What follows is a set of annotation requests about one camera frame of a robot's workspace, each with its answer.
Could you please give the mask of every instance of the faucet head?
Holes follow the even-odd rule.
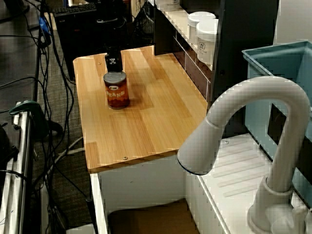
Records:
[[[195,175],[207,174],[214,166],[223,130],[204,118],[177,153],[181,167]]]

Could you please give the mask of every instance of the can label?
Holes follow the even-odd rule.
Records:
[[[110,90],[117,90],[119,87],[116,85],[111,85],[108,87]]]
[[[113,109],[121,109],[129,105],[130,100],[126,79],[118,85],[105,83],[105,87],[109,107]]]

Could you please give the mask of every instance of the faucet base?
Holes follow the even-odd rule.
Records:
[[[248,213],[247,213],[247,222],[248,222],[250,229],[256,234],[272,234],[271,232],[266,232],[265,230],[262,230],[253,222],[253,219],[251,217],[251,214],[253,212],[254,212],[254,205],[252,205],[249,208]]]
[[[284,193],[276,192],[267,185],[267,176],[263,177],[253,205],[248,210],[247,221],[256,234],[271,234],[272,224],[292,209],[293,187]]]

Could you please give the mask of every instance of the keyboard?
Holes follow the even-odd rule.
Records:
[[[78,6],[56,8],[54,9],[55,14],[54,16],[59,17],[64,15],[93,12],[96,10],[97,10],[96,5],[92,2],[89,4],[83,4]]]

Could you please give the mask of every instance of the jar lid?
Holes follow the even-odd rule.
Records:
[[[215,42],[218,30],[218,19],[210,19],[201,21],[196,25],[196,33],[198,38],[206,41]]]
[[[198,11],[188,15],[187,24],[191,27],[196,27],[199,22],[211,19],[215,19],[215,15],[213,13]]]
[[[104,75],[103,80],[110,84],[118,84],[126,79],[124,72],[108,72]]]

